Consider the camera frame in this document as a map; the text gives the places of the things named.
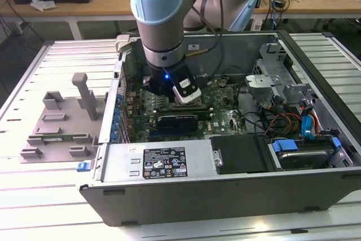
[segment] yellow wire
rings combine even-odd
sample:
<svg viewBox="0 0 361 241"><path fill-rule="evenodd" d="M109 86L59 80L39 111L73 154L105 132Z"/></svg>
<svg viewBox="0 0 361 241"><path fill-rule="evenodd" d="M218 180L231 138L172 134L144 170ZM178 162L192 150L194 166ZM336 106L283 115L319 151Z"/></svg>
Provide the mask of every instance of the yellow wire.
<svg viewBox="0 0 361 241"><path fill-rule="evenodd" d="M200 51L197 51L197 52L194 52L194 53L187 54L186 58L189 58L190 56L202 55L202 54L207 53L207 52L208 52L208 49L203 49L203 50L200 50Z"/></svg>

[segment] desk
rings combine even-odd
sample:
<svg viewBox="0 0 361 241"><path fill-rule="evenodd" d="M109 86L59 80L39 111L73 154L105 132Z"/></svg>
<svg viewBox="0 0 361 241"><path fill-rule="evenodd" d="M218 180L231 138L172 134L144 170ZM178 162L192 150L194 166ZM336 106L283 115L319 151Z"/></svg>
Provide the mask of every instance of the desk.
<svg viewBox="0 0 361 241"><path fill-rule="evenodd" d="M293 34L292 37L309 58L316 60L315 67L342 95L350 109L359 114L361 97L357 93L350 93L352 88L348 87L350 83L344 78L347 74L336 71L336 66L330 70L329 64L327 68L322 64L322 56L333 55L339 63L352 66L354 56L340 45L337 46L335 40L320 33ZM46 45L0 109L2 241L150 241L198 237L204 237L201 239L203 241L311 241L361 237L360 190L322 212L117 228L105 225L75 188L76 184L90 179L88 174L91 174L76 172L77 162L20 164L19 152L44 109L42 98L45 92L51 87L59 90L64 98L78 97L78 91L70 83L71 78L74 72L86 72L91 81L91 90L96 96L102 96L109 89L116 61L115 40L63 41ZM306 231L292 234L290 229Z"/></svg>
<svg viewBox="0 0 361 241"><path fill-rule="evenodd" d="M38 11L29 4L12 6L28 22L67 22L74 40L82 40L79 21L125 21L135 20L129 0L90 0L89 3L57 3L53 10ZM0 14L9 23L21 23L5 0L0 0ZM12 25L18 32L21 30Z"/></svg>
<svg viewBox="0 0 361 241"><path fill-rule="evenodd" d="M253 15L252 30L260 30L268 11L268 0L261 0ZM356 0L290 0L285 19L330 19L361 17L361 2Z"/></svg>
<svg viewBox="0 0 361 241"><path fill-rule="evenodd" d="M322 19L322 18L356 18L361 17L361 3L355 0L290 0L289 9L282 15L285 19ZM19 22L5 0L0 13L7 22ZM69 24L75 40L83 36L78 27L79 21L123 21L134 20L129 0L91 0L89 3L58 3L57 8L44 12L37 11L30 5L16 5L14 9L29 22L64 21ZM252 16L252 30L260 30L268 11L268 0Z"/></svg>

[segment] wooden table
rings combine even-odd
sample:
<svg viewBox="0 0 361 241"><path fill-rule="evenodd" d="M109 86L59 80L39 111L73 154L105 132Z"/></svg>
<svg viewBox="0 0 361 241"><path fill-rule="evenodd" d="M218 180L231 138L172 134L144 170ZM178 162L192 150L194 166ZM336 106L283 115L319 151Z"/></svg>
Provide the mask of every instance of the wooden table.
<svg viewBox="0 0 361 241"><path fill-rule="evenodd" d="M11 0L16 12L28 22L55 22L64 21L74 36L74 40L82 40L79 21L125 21L135 20L130 9L129 0L90 0L89 3L57 3L53 10L38 11L29 4L17 5ZM0 0L0 14L5 21L18 23L21 20L14 14L6 0ZM12 27L21 31L15 24Z"/></svg>
<svg viewBox="0 0 361 241"><path fill-rule="evenodd" d="M253 30L259 30L268 11L268 0L253 16ZM361 2L356 0L290 0L289 8L282 14L285 19L330 19L361 17Z"/></svg>
<svg viewBox="0 0 361 241"><path fill-rule="evenodd" d="M58 3L56 9L44 12L38 11L30 5L12 4L26 21L67 22L75 40L83 39L78 27L79 21L134 20L129 0L91 0L86 4ZM252 30L260 30L267 12L268 0L262 0L261 6L254 11L252 16ZM0 13L7 22L21 21L5 0L0 0ZM355 0L290 0L290 6L282 17L285 19L356 18L361 17L361 2Z"/></svg>

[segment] warning label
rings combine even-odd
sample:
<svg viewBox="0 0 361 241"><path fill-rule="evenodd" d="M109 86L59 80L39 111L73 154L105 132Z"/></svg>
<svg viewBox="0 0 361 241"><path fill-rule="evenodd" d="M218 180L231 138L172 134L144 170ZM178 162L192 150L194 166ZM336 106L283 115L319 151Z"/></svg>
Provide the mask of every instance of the warning label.
<svg viewBox="0 0 361 241"><path fill-rule="evenodd" d="M144 179L188 176L184 147L145 149L143 161Z"/></svg>

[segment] red wire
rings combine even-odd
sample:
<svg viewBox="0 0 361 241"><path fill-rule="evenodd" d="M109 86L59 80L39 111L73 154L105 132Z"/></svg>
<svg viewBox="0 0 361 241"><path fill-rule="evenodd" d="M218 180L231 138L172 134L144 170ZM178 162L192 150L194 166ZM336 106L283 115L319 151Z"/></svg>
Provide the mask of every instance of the red wire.
<svg viewBox="0 0 361 241"><path fill-rule="evenodd" d="M296 118L298 118L299 120L302 120L301 117L299 117L299 115L297 114L293 114L293 113L280 113L280 114L277 114L274 119L270 122L270 126L272 123L275 122L275 120L279 117L279 116L284 116L284 115L291 115L291 116L295 116Z"/></svg>

